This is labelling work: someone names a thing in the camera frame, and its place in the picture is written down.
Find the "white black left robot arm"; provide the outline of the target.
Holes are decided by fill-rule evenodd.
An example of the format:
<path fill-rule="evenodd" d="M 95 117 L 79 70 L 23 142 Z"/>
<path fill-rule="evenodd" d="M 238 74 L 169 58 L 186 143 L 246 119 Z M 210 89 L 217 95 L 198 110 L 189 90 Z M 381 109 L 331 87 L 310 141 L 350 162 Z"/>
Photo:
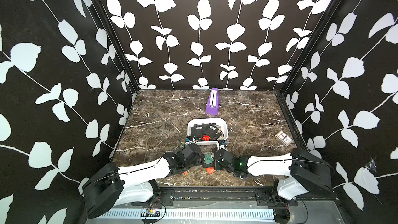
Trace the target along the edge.
<path fill-rule="evenodd" d="M 153 161 L 130 167 L 118 167 L 114 162 L 103 166 L 82 186 L 87 217 L 97 218 L 114 206 L 140 202 L 158 197 L 156 183 L 162 179 L 200 166 L 205 155 L 197 144 L 166 152 Z"/>

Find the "brown label tea bag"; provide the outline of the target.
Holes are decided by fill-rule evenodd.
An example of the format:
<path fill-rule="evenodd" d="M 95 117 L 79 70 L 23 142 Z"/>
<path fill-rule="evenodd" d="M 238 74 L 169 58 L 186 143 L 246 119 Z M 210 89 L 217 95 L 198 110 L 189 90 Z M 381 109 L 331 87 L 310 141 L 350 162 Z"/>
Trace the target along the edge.
<path fill-rule="evenodd" d="M 222 132 L 222 129 L 219 128 L 218 132 L 215 135 L 216 140 L 221 140 L 224 137 L 224 134 Z"/>

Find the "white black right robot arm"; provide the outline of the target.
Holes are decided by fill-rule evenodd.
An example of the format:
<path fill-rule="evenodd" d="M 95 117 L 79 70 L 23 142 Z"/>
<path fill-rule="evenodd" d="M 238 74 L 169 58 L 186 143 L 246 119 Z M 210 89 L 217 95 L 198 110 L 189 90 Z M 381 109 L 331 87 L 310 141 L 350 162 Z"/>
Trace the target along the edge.
<path fill-rule="evenodd" d="M 332 194 L 331 170 L 326 161 L 302 149 L 273 157 L 236 157 L 223 148 L 212 150 L 217 165 L 235 177 L 262 175 L 285 176 L 276 182 L 274 192 L 279 198 L 292 200 L 303 194 L 328 197 Z"/>

